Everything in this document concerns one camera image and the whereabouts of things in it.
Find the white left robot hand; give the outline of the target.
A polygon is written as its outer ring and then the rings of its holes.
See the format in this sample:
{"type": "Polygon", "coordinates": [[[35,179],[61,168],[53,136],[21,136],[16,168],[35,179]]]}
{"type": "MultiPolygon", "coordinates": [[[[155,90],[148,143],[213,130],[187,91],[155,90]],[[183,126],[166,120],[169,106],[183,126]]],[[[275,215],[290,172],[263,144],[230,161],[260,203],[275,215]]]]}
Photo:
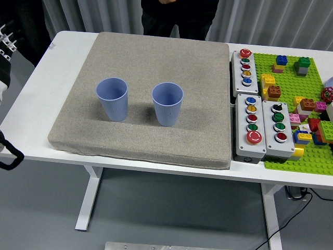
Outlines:
{"type": "Polygon", "coordinates": [[[16,50],[13,47],[13,29],[15,22],[13,20],[1,26],[1,103],[3,101],[3,92],[10,86],[11,56],[16,50]]]}

